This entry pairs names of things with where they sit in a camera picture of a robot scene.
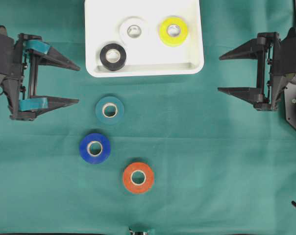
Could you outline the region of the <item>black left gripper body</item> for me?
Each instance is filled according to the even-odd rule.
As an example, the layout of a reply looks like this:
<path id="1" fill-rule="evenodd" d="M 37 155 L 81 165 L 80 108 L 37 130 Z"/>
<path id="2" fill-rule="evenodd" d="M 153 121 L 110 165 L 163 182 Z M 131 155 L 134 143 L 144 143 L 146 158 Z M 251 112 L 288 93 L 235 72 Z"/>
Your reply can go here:
<path id="1" fill-rule="evenodd" d="M 19 111 L 19 95 L 23 84 L 25 70 L 23 61 L 24 41 L 39 39 L 39 36 L 19 34 L 18 37 L 16 43 L 10 38 L 10 46 L 7 47 L 10 55 L 10 59 L 8 60 L 10 70 L 3 79 L 1 87 L 8 100 L 8 108 L 11 113 L 11 118 L 35 118 L 36 114 L 32 111 Z"/>

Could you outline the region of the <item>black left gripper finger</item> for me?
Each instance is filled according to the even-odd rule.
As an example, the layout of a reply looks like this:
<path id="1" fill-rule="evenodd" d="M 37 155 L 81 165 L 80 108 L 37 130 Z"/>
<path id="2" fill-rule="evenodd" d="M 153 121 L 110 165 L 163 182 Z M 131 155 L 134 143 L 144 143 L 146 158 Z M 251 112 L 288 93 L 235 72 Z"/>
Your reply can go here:
<path id="1" fill-rule="evenodd" d="M 18 42 L 22 42 L 23 56 L 26 59 L 30 60 L 31 56 L 35 55 L 39 57 L 38 65 L 80 71 L 80 67 L 74 62 L 61 54 L 49 43 L 42 41 L 41 36 L 20 33 L 18 38 Z"/>
<path id="2" fill-rule="evenodd" d="M 35 120 L 44 113 L 65 108 L 79 102 L 78 99 L 53 96 L 32 96 L 29 99 L 18 100 L 15 108 L 9 106 L 12 120 Z"/>

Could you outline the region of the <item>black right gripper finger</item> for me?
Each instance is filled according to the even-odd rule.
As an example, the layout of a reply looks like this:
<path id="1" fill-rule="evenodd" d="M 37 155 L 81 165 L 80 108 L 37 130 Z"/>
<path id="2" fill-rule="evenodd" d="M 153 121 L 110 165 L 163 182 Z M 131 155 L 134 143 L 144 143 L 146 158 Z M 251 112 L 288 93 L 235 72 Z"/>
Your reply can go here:
<path id="1" fill-rule="evenodd" d="M 278 107 L 271 104 L 271 89 L 268 88 L 268 95 L 261 93 L 261 88 L 237 87 L 218 88 L 219 92 L 239 98 L 251 104 L 257 111 L 277 111 Z"/>
<path id="2" fill-rule="evenodd" d="M 257 37 L 247 41 L 237 48 L 221 55 L 219 60 L 232 59 L 254 59 L 257 60 L 261 54 L 269 52 L 274 42 L 280 41 L 279 33 L 277 32 L 262 32 L 258 33 Z"/>

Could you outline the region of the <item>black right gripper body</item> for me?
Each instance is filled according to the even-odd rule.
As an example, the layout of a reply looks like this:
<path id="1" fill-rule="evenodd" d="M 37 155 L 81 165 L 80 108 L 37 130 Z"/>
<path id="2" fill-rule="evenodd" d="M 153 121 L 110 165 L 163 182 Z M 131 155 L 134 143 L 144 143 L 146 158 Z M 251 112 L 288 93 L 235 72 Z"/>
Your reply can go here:
<path id="1" fill-rule="evenodd" d="M 282 95 L 285 100 L 286 121 L 296 129 L 296 28 L 290 28 L 287 37 L 273 48 L 270 71 L 270 104 L 256 103 L 258 111 L 275 111 Z"/>

